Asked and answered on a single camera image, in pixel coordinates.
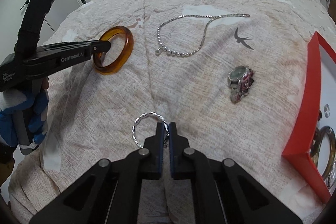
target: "necklace pendant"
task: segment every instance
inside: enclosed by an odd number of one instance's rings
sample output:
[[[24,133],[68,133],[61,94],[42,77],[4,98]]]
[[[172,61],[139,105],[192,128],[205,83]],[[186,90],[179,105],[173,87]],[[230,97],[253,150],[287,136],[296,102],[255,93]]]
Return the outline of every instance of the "necklace pendant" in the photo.
[[[157,56],[159,56],[160,54],[161,54],[161,47],[160,48],[157,48],[156,50],[155,50],[155,54],[157,55]]]

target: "bed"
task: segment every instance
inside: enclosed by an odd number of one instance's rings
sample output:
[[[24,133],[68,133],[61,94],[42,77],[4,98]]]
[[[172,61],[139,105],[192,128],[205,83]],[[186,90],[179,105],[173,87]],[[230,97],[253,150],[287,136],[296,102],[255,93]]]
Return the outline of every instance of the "bed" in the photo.
[[[178,15],[250,14],[209,25],[204,46],[188,58],[161,54],[156,31]],[[164,26],[161,39],[191,50],[202,39],[206,19],[179,19]],[[116,25],[135,40],[122,69],[100,75],[91,61],[49,78],[50,126],[45,143],[19,164],[9,194],[21,223],[46,206],[101,158],[124,158],[137,147],[134,120],[157,112],[176,122],[191,147],[208,158],[233,158],[304,223],[323,205],[281,153],[294,127],[305,83],[307,43],[318,30],[336,50],[336,26],[318,0],[92,0],[71,13],[46,43],[99,39]],[[244,47],[237,43],[249,37]],[[105,63],[118,56],[113,42]],[[249,96],[230,101],[227,74],[238,65],[255,70]],[[156,121],[138,127],[140,143]],[[194,223],[190,183],[169,175],[168,149],[159,181],[143,184],[138,223]]]

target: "blue glove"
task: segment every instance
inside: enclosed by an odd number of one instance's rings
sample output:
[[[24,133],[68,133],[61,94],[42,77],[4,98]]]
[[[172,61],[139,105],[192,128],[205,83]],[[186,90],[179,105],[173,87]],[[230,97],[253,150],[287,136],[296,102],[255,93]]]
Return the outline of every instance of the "blue glove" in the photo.
[[[48,102],[47,90],[41,90],[35,98],[31,92],[16,89],[0,93],[0,142],[10,147],[17,145],[18,140],[12,114],[18,110],[33,107],[34,115],[29,122],[28,129],[35,133],[33,143],[41,144],[48,131]]]

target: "screw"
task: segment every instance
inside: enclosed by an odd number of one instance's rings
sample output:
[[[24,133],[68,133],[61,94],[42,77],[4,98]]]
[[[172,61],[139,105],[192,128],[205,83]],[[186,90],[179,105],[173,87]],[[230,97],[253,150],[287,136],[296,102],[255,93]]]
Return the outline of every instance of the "screw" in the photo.
[[[184,153],[186,153],[187,155],[192,155],[195,153],[195,149],[194,148],[191,148],[191,147],[187,147],[185,148],[184,150]]]
[[[141,148],[139,149],[139,154],[141,156],[146,156],[149,153],[149,150],[147,148]]]
[[[101,159],[98,164],[100,167],[106,167],[108,166],[108,164],[110,163],[110,161],[108,159]]]
[[[234,166],[235,162],[232,159],[225,159],[224,160],[224,165],[227,167],[232,167]]]
[[[329,107],[329,105],[328,104],[326,104],[325,106],[324,106],[324,116],[326,117],[326,118],[329,118],[329,116],[330,116],[330,107]]]

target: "silver necklace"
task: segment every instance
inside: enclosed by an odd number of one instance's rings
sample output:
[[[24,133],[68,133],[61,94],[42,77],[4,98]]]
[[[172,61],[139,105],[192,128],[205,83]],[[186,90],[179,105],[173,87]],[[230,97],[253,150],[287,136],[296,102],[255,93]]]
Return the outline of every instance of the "silver necklace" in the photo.
[[[203,38],[202,38],[202,41],[201,41],[200,45],[194,51],[191,51],[191,52],[178,52],[178,51],[172,50],[169,47],[167,47],[166,45],[164,45],[164,43],[161,41],[161,38],[160,38],[160,30],[164,25],[166,25],[166,24],[168,24],[168,23],[170,23],[170,22],[172,22],[176,19],[184,18],[184,17],[196,17],[196,18],[209,18],[210,19],[209,22],[207,23],[207,25],[205,25]],[[207,29],[208,29],[209,24],[216,19],[226,18],[226,17],[250,17],[250,15],[248,15],[248,14],[231,14],[231,15],[220,15],[220,16],[180,15],[178,17],[174,17],[174,18],[169,19],[168,21],[162,23],[158,27],[156,37],[157,37],[157,42],[159,44],[159,48],[156,49],[155,53],[157,55],[160,55],[162,52],[166,52],[167,55],[179,56],[179,57],[188,57],[188,56],[194,55],[196,52],[198,52],[201,49],[201,47],[204,44],[205,35],[207,33]]]

